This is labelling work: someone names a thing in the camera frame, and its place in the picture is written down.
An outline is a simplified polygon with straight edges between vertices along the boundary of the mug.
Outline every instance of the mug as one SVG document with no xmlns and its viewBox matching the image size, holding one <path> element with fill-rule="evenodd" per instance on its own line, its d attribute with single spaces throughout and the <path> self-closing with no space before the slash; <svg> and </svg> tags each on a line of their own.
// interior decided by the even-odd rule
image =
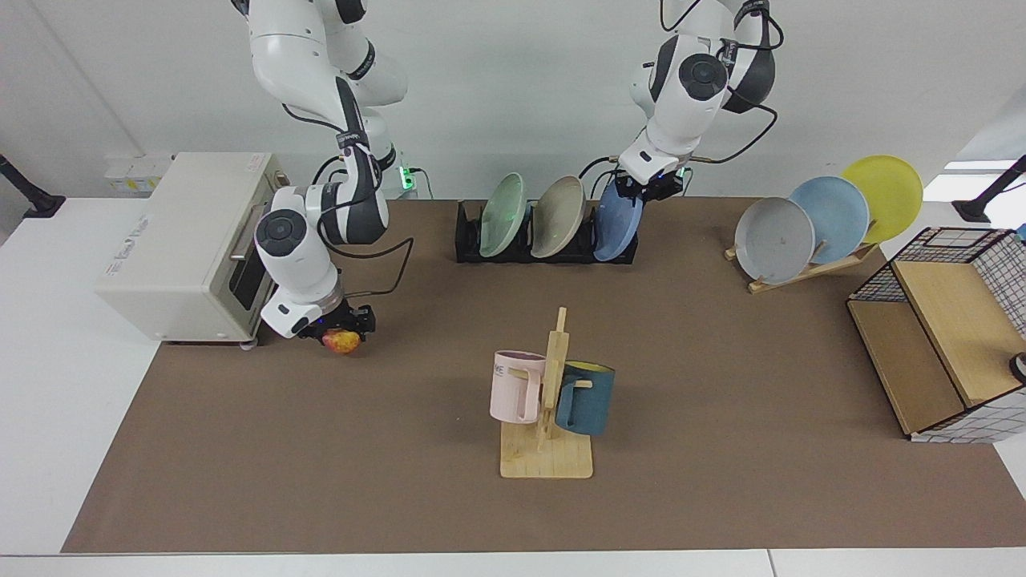
<svg viewBox="0 0 1026 577">
<path fill-rule="evenodd" d="M 511 350 L 497 352 L 491 373 L 491 416 L 507 423 L 538 421 L 544 374 L 543 355 Z"/>
<path fill-rule="evenodd" d="M 567 360 L 559 388 L 556 424 L 579 434 L 602 434 L 609 414 L 616 374 L 616 371 L 602 364 Z"/>
</svg>

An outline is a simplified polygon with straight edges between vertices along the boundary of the brown table mat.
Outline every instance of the brown table mat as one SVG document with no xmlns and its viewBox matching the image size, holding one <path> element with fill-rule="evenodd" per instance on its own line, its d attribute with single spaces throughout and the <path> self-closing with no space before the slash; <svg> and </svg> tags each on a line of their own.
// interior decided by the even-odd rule
<svg viewBox="0 0 1026 577">
<path fill-rule="evenodd" d="M 393 203 L 380 246 L 417 246 L 370 341 L 162 346 L 64 550 L 1026 545 L 992 447 L 902 436 L 844 306 L 882 259 L 751 296 L 722 257 L 750 202 L 649 205 L 629 267 L 458 265 L 455 203 Z M 502 479 L 492 352 L 544 352 L 560 305 L 570 357 L 618 371 L 595 476 Z"/>
</svg>

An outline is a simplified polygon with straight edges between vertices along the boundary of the plate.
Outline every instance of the plate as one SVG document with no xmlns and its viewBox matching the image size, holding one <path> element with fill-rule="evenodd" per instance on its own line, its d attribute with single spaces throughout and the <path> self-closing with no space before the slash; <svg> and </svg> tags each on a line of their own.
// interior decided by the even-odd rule
<svg viewBox="0 0 1026 577">
<path fill-rule="evenodd" d="M 847 257 L 866 237 L 869 205 L 859 188 L 844 179 L 813 179 L 791 193 L 791 202 L 801 206 L 813 221 L 816 246 L 826 242 L 813 256 L 814 264 L 825 265 Z"/>
<path fill-rule="evenodd" d="M 530 256 L 548 259 L 574 240 L 584 221 L 584 185 L 577 177 L 563 177 L 545 191 L 531 211 Z"/>
<path fill-rule="evenodd" d="M 481 256 L 490 259 L 501 255 L 516 238 L 526 211 L 523 178 L 511 172 L 499 183 L 481 214 Z"/>
<path fill-rule="evenodd" d="M 782 284 L 805 270 L 816 231 L 801 206 L 787 198 L 763 198 L 742 215 L 734 241 L 748 276 Z"/>
<path fill-rule="evenodd" d="M 875 221 L 866 234 L 870 243 L 891 240 L 912 226 L 922 207 L 922 181 L 897 156 L 867 156 L 844 169 L 842 178 L 859 187 Z"/>
<path fill-rule="evenodd" d="M 617 181 L 609 182 L 595 210 L 595 260 L 611 261 L 630 246 L 643 209 L 644 202 L 622 198 L 617 194 Z"/>
</svg>

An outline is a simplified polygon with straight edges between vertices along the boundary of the blue mug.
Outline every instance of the blue mug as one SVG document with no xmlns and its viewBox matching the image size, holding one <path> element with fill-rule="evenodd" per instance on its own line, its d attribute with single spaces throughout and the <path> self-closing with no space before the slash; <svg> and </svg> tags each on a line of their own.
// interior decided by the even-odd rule
<svg viewBox="0 0 1026 577">
<path fill-rule="evenodd" d="M 559 388 L 556 425 L 579 434 L 602 434 L 616 374 L 613 369 L 594 362 L 567 360 Z"/>
</svg>

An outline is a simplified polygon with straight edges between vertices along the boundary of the pink mug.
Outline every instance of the pink mug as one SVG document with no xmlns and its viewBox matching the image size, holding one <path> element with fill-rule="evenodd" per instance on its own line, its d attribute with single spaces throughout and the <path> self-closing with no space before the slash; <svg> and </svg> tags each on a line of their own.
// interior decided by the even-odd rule
<svg viewBox="0 0 1026 577">
<path fill-rule="evenodd" d="M 501 350 L 491 373 L 491 416 L 527 424 L 538 421 L 545 357 L 532 352 Z"/>
</svg>

